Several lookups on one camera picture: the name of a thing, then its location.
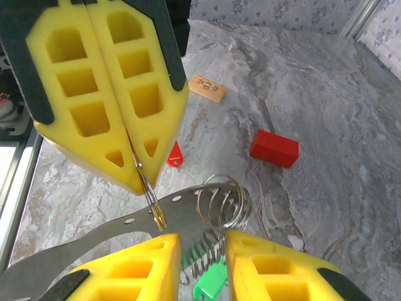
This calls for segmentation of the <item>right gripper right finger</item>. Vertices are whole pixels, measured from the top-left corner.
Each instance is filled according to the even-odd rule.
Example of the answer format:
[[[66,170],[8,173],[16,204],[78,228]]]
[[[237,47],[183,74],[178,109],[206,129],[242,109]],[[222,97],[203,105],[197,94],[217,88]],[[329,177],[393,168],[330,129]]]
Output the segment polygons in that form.
[[[231,300],[368,300],[333,264],[238,230],[226,231]]]

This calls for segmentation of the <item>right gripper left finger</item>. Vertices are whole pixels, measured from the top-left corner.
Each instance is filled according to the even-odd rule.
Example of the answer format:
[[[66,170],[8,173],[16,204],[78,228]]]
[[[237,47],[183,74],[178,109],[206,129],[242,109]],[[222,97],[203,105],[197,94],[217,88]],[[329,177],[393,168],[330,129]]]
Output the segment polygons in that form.
[[[76,267],[41,300],[178,300],[180,236],[160,235]]]

